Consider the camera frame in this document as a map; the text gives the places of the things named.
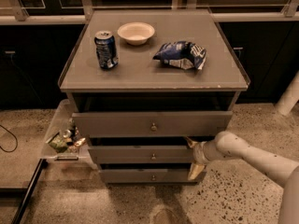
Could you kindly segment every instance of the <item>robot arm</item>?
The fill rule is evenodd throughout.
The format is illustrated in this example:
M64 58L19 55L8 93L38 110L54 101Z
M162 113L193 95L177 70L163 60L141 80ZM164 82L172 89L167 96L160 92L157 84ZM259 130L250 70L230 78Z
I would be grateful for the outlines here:
M299 162L253 147L229 132L218 133L214 140L208 142L186 139L193 148L194 156L190 180L195 179L212 161L242 159L284 188L279 223L299 221Z

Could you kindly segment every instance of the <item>cabinet top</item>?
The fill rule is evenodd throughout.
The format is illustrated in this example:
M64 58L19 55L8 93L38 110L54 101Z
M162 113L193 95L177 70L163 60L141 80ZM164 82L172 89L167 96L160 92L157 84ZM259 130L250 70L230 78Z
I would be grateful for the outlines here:
M155 29L154 36L137 47L117 34L120 26L135 21ZM115 36L119 64L110 70L101 69L96 57L94 35L100 30ZM202 71L152 60L162 44L182 40L206 48ZM66 92L245 91L248 85L247 75L206 10L122 10L94 11L60 88Z

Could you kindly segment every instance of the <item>white pole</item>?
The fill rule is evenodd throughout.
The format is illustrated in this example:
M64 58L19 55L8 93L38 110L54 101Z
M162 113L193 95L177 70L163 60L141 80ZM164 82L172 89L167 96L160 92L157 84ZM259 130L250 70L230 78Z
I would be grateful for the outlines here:
M276 110L286 116L299 100L299 71L292 80L291 84L281 95L280 100L276 104Z

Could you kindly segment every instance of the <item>bowl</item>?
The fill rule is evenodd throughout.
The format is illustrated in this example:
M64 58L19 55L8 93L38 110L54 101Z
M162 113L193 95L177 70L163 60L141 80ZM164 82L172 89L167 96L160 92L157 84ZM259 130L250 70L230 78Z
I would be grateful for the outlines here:
M143 22L131 22L121 26L118 35L133 46L139 46L147 42L155 33L155 29Z

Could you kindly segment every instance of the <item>concrete floor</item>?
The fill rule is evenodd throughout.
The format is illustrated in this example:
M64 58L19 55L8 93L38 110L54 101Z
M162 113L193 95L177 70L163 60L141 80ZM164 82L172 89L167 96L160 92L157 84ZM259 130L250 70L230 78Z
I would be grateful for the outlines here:
M26 187L39 160L54 110L0 111L0 124L18 137L0 150L0 187ZM228 130L253 146L299 161L299 104L287 117L272 104L236 105ZM14 147L0 128L0 145ZM88 165L50 162L22 223L277 223L283 189L243 161L215 161L196 186L106 186ZM0 203L10 223L17 203Z

